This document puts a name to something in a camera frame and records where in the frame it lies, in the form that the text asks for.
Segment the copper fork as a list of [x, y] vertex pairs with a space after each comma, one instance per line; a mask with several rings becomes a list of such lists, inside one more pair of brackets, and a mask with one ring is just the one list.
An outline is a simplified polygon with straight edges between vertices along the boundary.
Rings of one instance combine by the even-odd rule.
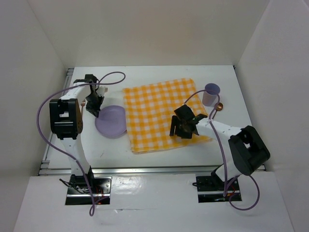
[[86, 104], [86, 101], [84, 99], [81, 103], [81, 116], [83, 116], [85, 104]]

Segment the purple plate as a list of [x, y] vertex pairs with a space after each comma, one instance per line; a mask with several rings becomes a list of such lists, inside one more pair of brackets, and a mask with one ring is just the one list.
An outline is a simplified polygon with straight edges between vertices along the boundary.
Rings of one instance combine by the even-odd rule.
[[95, 119], [97, 131], [107, 138], [118, 138], [126, 132], [125, 109], [119, 105], [109, 105], [101, 109]]

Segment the yellow checkered cloth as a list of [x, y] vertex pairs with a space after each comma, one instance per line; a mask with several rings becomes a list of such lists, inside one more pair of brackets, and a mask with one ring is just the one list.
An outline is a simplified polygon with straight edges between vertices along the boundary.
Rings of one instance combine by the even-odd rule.
[[207, 136], [193, 135], [192, 139], [181, 139], [169, 135], [174, 110], [185, 101], [195, 115], [207, 114], [196, 91], [196, 85], [190, 78], [124, 88], [126, 130], [131, 151], [169, 150], [210, 141]]

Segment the purple cup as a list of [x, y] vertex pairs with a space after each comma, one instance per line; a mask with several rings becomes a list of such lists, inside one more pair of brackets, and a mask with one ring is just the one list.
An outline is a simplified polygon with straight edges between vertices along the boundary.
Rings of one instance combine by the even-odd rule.
[[215, 83], [208, 83], [204, 87], [202, 103], [204, 106], [211, 106], [220, 94], [220, 87]]

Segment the copper spoon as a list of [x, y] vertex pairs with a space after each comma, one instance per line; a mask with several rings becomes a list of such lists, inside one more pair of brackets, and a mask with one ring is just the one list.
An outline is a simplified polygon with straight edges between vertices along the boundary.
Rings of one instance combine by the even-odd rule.
[[216, 103], [215, 110], [221, 111], [223, 109], [224, 105], [221, 102]]

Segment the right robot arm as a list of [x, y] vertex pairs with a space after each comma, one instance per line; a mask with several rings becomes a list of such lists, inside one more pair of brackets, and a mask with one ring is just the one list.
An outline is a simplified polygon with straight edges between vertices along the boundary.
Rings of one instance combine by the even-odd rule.
[[233, 127], [212, 120], [204, 114], [194, 115], [186, 104], [174, 111], [171, 119], [170, 136], [192, 139], [193, 135], [207, 136], [217, 140], [219, 147], [230, 148], [232, 159], [214, 171], [211, 185], [222, 189], [227, 181], [241, 174], [250, 176], [270, 159], [270, 152], [257, 130], [252, 126]]

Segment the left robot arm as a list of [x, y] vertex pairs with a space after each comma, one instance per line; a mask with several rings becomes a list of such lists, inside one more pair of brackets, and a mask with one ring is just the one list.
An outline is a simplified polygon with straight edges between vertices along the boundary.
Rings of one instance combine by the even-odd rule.
[[80, 103], [86, 100], [86, 110], [94, 117], [99, 116], [104, 93], [97, 93], [97, 83], [94, 75], [87, 74], [84, 79], [75, 80], [73, 88], [61, 98], [49, 102], [51, 131], [70, 154], [71, 174], [74, 176], [88, 174], [91, 169], [81, 142], [83, 117]]

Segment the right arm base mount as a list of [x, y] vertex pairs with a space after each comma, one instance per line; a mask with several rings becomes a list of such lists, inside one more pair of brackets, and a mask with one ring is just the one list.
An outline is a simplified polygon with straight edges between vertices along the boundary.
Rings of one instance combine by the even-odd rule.
[[192, 186], [197, 189], [199, 203], [228, 202], [230, 197], [232, 197], [231, 201], [242, 201], [237, 179], [228, 187], [225, 197], [223, 196], [224, 184], [224, 181], [212, 172], [210, 175], [196, 176]]

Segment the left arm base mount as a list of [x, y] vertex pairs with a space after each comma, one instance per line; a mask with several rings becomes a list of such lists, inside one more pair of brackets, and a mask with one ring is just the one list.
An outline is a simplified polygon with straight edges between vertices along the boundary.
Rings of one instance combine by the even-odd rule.
[[108, 205], [111, 201], [112, 177], [87, 175], [90, 187], [83, 176], [71, 175], [69, 181], [60, 178], [59, 181], [67, 187], [65, 205], [92, 205], [90, 191], [96, 205]]

